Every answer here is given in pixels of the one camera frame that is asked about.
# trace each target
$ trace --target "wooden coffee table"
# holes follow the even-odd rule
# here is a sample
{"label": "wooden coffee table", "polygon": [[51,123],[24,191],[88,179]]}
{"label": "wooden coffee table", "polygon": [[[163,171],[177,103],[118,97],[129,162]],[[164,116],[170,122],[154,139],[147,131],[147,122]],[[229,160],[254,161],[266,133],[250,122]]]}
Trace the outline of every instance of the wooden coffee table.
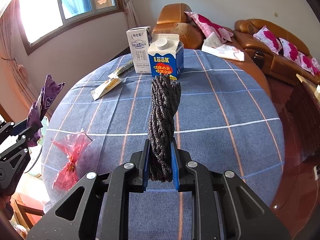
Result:
{"label": "wooden coffee table", "polygon": [[286,108],[293,114],[302,138],[303,156],[320,154],[320,94],[317,86],[297,74],[300,82],[294,87]]}

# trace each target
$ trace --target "hand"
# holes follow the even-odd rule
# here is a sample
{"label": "hand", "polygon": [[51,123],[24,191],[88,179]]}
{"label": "hand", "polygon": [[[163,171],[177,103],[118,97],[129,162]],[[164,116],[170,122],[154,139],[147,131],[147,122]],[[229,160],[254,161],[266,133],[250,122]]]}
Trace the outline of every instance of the hand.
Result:
{"label": "hand", "polygon": [[5,208],[6,203],[10,202],[11,197],[8,196],[0,196],[0,208]]}

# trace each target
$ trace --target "carton cap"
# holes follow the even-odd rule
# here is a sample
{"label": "carton cap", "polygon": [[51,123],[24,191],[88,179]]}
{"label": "carton cap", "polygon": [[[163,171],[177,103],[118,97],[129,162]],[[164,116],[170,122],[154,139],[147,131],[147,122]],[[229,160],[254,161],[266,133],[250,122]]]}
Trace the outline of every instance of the carton cap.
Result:
{"label": "carton cap", "polygon": [[169,46],[169,42],[166,38],[157,39],[155,44],[156,44],[157,49],[159,49],[159,50],[167,49]]}

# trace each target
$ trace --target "red plastic bag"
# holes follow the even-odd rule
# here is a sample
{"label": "red plastic bag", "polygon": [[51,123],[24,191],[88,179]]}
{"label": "red plastic bag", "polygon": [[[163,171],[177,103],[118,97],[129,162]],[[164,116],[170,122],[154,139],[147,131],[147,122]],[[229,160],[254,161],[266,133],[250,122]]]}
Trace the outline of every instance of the red plastic bag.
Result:
{"label": "red plastic bag", "polygon": [[76,163],[86,147],[92,143],[92,140],[83,131],[77,134],[68,134],[62,141],[52,141],[52,143],[65,153],[68,158],[67,164],[58,172],[52,188],[58,187],[63,190],[69,190],[79,180],[76,172]]}

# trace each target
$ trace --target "white milk carton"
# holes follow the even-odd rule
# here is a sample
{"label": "white milk carton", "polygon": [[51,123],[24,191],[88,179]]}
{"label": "white milk carton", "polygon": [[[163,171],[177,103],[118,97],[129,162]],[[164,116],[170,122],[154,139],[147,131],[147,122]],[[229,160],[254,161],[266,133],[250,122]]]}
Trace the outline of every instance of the white milk carton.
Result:
{"label": "white milk carton", "polygon": [[151,43],[150,27],[138,27],[127,31],[134,69],[137,74],[151,73],[148,48]]}
{"label": "white milk carton", "polygon": [[153,34],[148,54],[153,76],[170,74],[170,79],[177,80],[183,69],[183,43],[179,34]]}

